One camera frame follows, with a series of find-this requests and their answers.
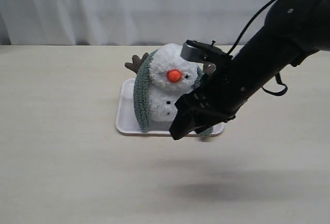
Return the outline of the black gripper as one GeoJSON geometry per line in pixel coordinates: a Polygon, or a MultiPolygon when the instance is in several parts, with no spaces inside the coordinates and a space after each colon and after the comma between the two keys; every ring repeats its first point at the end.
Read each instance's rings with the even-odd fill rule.
{"type": "Polygon", "coordinates": [[[203,80],[191,93],[176,102],[177,114],[169,128],[180,140],[194,131],[207,129],[235,118],[238,109],[258,91],[258,59],[234,58],[220,71],[203,80]]]}

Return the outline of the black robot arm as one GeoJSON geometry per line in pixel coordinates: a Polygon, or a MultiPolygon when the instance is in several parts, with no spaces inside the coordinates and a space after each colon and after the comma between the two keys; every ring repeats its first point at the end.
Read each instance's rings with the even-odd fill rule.
{"type": "Polygon", "coordinates": [[[263,27],[234,56],[214,45],[187,40],[182,58],[211,62],[216,69],[176,101],[177,114],[169,129],[172,138],[233,120],[239,108],[284,67],[298,66],[327,50],[329,0],[278,0],[263,27]]]}

